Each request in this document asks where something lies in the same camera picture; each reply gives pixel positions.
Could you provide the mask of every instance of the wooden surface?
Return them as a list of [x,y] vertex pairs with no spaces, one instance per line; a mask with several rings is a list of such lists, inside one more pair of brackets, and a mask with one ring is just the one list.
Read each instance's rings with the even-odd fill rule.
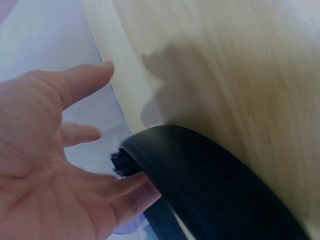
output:
[[85,0],[131,130],[177,124],[236,155],[320,240],[320,3]]

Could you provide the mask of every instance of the white surface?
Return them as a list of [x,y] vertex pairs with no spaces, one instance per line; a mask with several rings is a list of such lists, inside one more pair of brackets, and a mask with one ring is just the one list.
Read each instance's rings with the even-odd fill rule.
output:
[[[0,81],[31,70],[100,62],[79,0],[20,0],[0,26]],[[103,133],[96,142],[68,148],[68,160],[88,171],[112,173],[109,155],[131,134],[112,87],[67,109],[63,120],[93,125]]]

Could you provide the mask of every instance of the dark object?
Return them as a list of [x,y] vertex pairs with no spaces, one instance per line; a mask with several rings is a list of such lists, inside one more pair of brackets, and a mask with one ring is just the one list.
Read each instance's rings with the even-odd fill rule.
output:
[[145,171],[197,240],[309,239],[248,167],[194,131],[154,127],[127,139],[119,151],[112,158],[116,171]]

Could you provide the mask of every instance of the hand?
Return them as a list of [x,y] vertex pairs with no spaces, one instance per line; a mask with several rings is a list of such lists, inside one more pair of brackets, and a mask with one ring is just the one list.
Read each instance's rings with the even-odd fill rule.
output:
[[100,132],[62,123],[62,111],[113,73],[105,63],[0,83],[1,240],[105,240],[160,197],[144,173],[117,180],[67,162],[65,147],[95,141]]

